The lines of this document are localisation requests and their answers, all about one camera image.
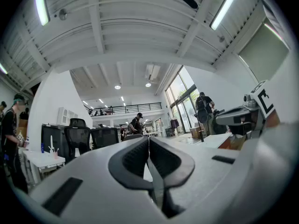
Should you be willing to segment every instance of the black pants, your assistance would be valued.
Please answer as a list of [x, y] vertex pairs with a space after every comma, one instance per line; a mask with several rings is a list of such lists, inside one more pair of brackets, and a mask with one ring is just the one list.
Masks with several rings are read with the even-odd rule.
[[10, 172], [11, 179], [13, 180], [14, 186], [21, 189], [25, 193], [28, 193], [26, 178], [21, 169], [18, 150], [16, 151], [15, 155], [9, 155], [8, 158], [9, 160], [6, 160], [6, 164]]

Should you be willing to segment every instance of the person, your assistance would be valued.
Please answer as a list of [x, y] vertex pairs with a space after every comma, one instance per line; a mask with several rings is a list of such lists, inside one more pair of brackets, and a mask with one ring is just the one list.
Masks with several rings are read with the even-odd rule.
[[0, 130], [1, 130], [1, 121], [4, 117], [4, 112], [3, 111], [6, 107], [7, 107], [7, 105], [6, 105], [5, 101], [2, 101], [1, 105], [0, 105]]
[[142, 134], [142, 126], [139, 121], [140, 119], [142, 119], [142, 114], [138, 113], [129, 125], [130, 134]]
[[215, 103], [209, 96], [205, 96], [204, 92], [199, 93], [199, 97], [196, 99], [196, 110], [198, 111], [201, 106], [204, 106], [207, 112], [207, 122], [204, 123], [204, 130], [206, 137], [209, 135], [215, 135], [214, 129], [213, 129], [213, 119], [214, 115], [212, 112], [212, 108], [214, 108]]
[[29, 112], [29, 109], [26, 108], [25, 112], [22, 112], [22, 113], [20, 114], [20, 119], [28, 120], [28, 119], [29, 119], [28, 112]]
[[121, 126], [121, 141], [123, 142], [123, 140], [126, 137], [126, 130], [123, 126]]
[[15, 187], [28, 193], [25, 176], [21, 169], [18, 147], [26, 147], [27, 142], [16, 138], [17, 112], [25, 110], [25, 98], [21, 94], [14, 96], [13, 106], [8, 109], [2, 120], [1, 147], [4, 150], [4, 160], [10, 172]]

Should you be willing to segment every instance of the chair backrest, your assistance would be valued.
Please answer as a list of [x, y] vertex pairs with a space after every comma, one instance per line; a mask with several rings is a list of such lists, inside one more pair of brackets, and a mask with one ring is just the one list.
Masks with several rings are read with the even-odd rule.
[[91, 130], [93, 149], [118, 143], [117, 128], [96, 128]]
[[84, 119], [71, 118], [70, 126], [72, 127], [86, 127], [86, 123]]
[[137, 138], [142, 138], [143, 136], [141, 134], [131, 134], [131, 135], [127, 135], [125, 138], [124, 138], [124, 141], [127, 141], [127, 140], [132, 140], [132, 139], [137, 139]]
[[88, 127], [64, 127], [64, 135], [69, 146], [69, 157], [75, 158], [76, 148], [80, 155], [90, 151], [90, 128]]

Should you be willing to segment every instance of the black railing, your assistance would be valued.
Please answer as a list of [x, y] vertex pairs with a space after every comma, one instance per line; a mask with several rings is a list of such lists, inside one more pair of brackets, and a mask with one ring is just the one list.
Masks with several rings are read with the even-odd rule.
[[112, 115], [112, 114], [127, 114], [127, 113], [142, 113], [143, 111], [151, 110], [161, 110], [160, 103], [150, 103], [142, 105], [127, 105], [127, 106], [115, 106], [109, 108], [98, 108], [98, 109], [89, 109], [88, 113], [90, 116], [103, 116], [103, 115]]

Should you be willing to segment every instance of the office chair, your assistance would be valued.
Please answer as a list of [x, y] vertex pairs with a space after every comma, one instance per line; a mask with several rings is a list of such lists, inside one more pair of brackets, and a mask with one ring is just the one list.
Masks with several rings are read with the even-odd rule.
[[90, 151], [90, 128], [88, 127], [64, 127], [64, 135], [69, 146], [69, 157], [74, 159], [76, 148], [80, 155]]
[[84, 119], [71, 118], [70, 126], [72, 127], [86, 127], [86, 123]]
[[130, 135], [127, 135], [125, 138], [124, 138], [124, 141], [127, 141], [127, 140], [132, 140], [132, 139], [137, 139], [137, 138], [142, 138], [143, 136], [141, 134], [130, 134]]
[[98, 149], [118, 143], [117, 128], [96, 128], [91, 130], [93, 148]]

